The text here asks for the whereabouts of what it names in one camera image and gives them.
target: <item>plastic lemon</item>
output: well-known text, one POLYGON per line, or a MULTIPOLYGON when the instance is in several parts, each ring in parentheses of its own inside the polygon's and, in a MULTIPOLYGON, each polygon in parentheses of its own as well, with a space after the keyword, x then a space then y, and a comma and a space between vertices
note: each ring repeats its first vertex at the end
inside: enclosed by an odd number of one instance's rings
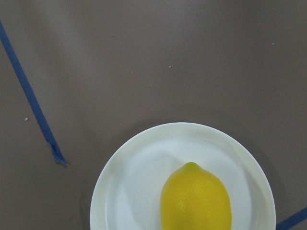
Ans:
POLYGON ((170 175, 161 194, 163 230, 230 230, 228 193, 212 173, 190 162, 170 175))

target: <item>blue tape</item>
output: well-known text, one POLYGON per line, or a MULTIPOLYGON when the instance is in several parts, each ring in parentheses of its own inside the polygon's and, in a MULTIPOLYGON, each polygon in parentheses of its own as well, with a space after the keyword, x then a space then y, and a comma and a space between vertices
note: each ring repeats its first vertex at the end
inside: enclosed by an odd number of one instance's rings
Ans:
POLYGON ((307 207, 276 225, 276 230, 288 230, 307 219, 307 207))
POLYGON ((54 160, 56 162, 59 162, 61 163, 62 165, 66 166, 67 163, 61 153, 61 151, 59 150, 59 147, 57 145, 57 142, 56 140, 54 139, 53 137, 53 134, 51 132, 51 129, 45 119, 45 116, 37 102, 37 99, 33 93, 33 90, 31 88, 31 85, 23 71, 23 68, 21 67, 19 61, 18 61, 18 58, 14 52, 14 49, 7 37, 7 34, 3 28, 3 25, 0 21, 0 39, 1 39, 1 42, 4 46, 4 49, 11 61, 11 64, 15 70, 15 73, 17 75, 17 78, 24 90, 24 93, 28 99, 28 102, 32 108, 32 111, 35 115, 35 118, 39 124, 39 127, 40 129, 42 130, 43 132, 43 135, 47 141, 47 143, 50 145, 51 147, 51 150, 52 150, 52 154, 53 154, 53 157, 54 157, 54 160))

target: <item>tabletop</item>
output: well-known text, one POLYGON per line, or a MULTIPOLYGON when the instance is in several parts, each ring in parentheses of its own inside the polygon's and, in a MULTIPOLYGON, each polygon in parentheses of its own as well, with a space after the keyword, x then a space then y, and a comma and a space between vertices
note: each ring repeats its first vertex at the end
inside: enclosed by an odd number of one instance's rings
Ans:
POLYGON ((68 163, 54 161, 1 43, 1 229, 89 230, 112 154, 170 122, 240 142, 277 223, 307 206, 305 1, 11 0, 0 19, 68 163))

